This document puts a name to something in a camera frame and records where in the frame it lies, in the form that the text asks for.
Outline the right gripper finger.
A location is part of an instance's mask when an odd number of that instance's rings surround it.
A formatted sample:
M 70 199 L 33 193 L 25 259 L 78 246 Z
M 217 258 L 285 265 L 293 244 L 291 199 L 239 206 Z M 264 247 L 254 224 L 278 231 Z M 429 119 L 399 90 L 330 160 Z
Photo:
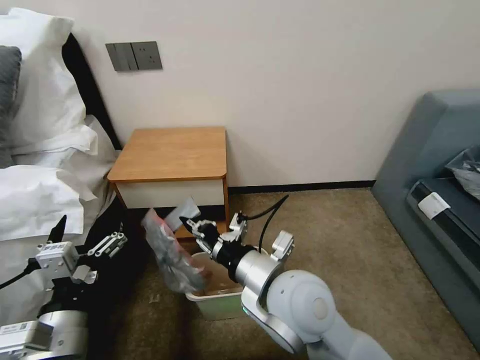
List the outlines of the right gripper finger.
M 214 235 L 194 235 L 196 243 L 200 249 L 208 254 L 210 259 L 214 258 L 213 250 L 215 247 L 215 236 Z
M 217 223 L 215 221 L 201 219 L 194 221 L 192 218 L 180 216 L 179 220 L 197 240 L 200 241 L 217 241 L 219 238 L 219 232 Z

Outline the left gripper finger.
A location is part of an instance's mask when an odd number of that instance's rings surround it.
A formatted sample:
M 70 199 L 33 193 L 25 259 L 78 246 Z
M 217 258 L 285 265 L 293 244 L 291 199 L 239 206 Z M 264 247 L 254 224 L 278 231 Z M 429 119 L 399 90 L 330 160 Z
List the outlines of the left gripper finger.
M 56 243 L 61 243 L 63 241 L 66 222 L 67 222 L 67 215 L 65 214 L 62 216 L 62 218 L 57 223 L 57 225 L 51 229 L 46 242 L 47 244 L 56 244 Z
M 128 242 L 127 236 L 123 232 L 113 232 L 110 235 L 104 237 L 95 246 L 87 248 L 86 245 L 78 245 L 75 250 L 78 255 L 78 259 L 86 257 L 107 256 L 110 259 L 114 257 Z

